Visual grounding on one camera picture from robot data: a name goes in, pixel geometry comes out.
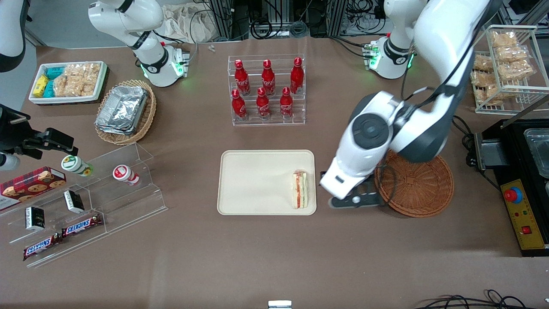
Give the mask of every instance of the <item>white tray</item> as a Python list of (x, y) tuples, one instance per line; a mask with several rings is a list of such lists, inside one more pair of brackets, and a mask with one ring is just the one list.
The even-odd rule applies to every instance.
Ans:
[[(307, 172), (307, 207), (294, 209), (292, 174)], [(227, 150), (217, 211), (224, 215), (309, 216), (316, 211), (315, 156), (309, 150)]]
[[(38, 78), (42, 74), (46, 73), (46, 69), (56, 68), (56, 67), (66, 67), (68, 64), (84, 64), (87, 62), (99, 63), (101, 68), (99, 69), (99, 76), (97, 77), (96, 88), (93, 90), (93, 95), (85, 97), (55, 97), (55, 98), (37, 98), (32, 94), (32, 90), (38, 82)], [(83, 61), (83, 62), (59, 62), (59, 63), (44, 63), (41, 64), (38, 68), (38, 73), (36, 74), (35, 80), (32, 83), (32, 88), (29, 93), (29, 101), (36, 105), (65, 105), (65, 104), (78, 104), (82, 102), (95, 101), (99, 98), (101, 89), (103, 88), (103, 81), (105, 80), (105, 75), (107, 74), (107, 64), (103, 61)]]

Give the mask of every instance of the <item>aluminum foil container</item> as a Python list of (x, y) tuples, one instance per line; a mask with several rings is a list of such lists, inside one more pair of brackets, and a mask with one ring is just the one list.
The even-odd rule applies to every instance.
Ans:
[(97, 116), (95, 125), (107, 133), (131, 135), (143, 113), (147, 91), (141, 87), (117, 86)]

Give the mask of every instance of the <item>small bottle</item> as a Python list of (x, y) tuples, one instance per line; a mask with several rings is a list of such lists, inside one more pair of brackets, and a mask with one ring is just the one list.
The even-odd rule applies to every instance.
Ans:
[(93, 165), (86, 163), (80, 157), (71, 155), (63, 158), (61, 167), (67, 172), (75, 173), (82, 177), (91, 176), (93, 172)]
[(259, 87), (257, 90), (257, 111), (261, 120), (269, 120), (271, 118), (271, 110), (269, 109), (269, 98), (266, 97), (265, 89)]
[(240, 94), (247, 96), (250, 94), (250, 79), (248, 78), (248, 72), (244, 69), (242, 60), (235, 60), (234, 67), (237, 71), (234, 73), (234, 79), (237, 82), (237, 88), (240, 91)]
[(131, 186), (139, 182), (139, 175), (132, 171), (129, 166), (124, 164), (114, 168), (113, 177), (114, 179), (128, 183)]
[(243, 122), (248, 120), (248, 113), (246, 112), (246, 104), (244, 99), (240, 97), (240, 93), (237, 89), (234, 89), (231, 93), (233, 97), (233, 111), (236, 115), (237, 121)]
[(288, 120), (292, 118), (293, 103), (294, 103), (294, 100), (290, 96), (290, 88), (288, 87), (282, 88), (282, 97), (280, 97), (280, 114), (282, 115), (282, 119)]
[(269, 59), (263, 61), (263, 73), (261, 73), (261, 79), (263, 80), (263, 88), (265, 88), (265, 95), (272, 96), (275, 94), (275, 73), (271, 69), (271, 61)]
[(290, 73), (290, 90), (294, 94), (301, 94), (303, 92), (303, 79), (305, 73), (301, 65), (303, 64), (303, 59), (295, 57), (294, 67)]

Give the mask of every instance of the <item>yellow snack box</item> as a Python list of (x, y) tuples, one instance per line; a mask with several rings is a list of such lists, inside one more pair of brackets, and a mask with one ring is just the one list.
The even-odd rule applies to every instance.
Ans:
[(44, 90), (46, 85), (48, 85), (48, 78), (45, 75), (42, 75), (36, 81), (36, 86), (32, 89), (32, 95), (41, 98), (44, 95)]

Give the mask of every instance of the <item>yellow control panel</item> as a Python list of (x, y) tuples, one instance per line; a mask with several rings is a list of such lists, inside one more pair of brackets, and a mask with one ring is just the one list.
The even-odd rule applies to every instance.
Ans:
[(532, 214), (520, 179), (501, 186), (501, 192), (522, 250), (544, 249), (545, 243)]

